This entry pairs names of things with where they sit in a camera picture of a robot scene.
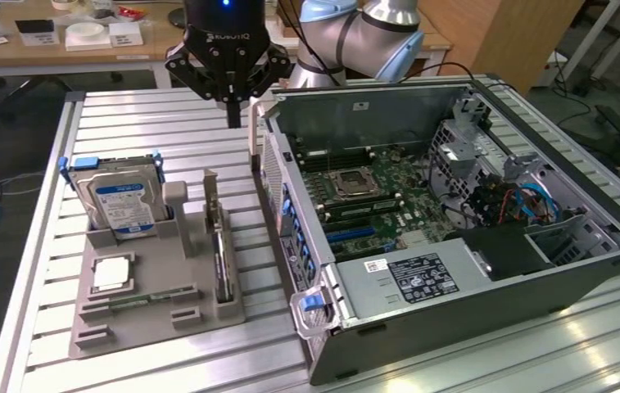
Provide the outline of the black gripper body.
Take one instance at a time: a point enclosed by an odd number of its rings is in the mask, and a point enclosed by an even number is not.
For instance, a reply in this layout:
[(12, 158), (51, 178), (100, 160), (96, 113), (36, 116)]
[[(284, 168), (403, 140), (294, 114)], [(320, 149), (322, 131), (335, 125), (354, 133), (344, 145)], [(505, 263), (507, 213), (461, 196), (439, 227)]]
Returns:
[(185, 1), (183, 3), (183, 45), (189, 55), (220, 78), (226, 76), (234, 100), (234, 58), (236, 50), (264, 50), (270, 38), (262, 1)]

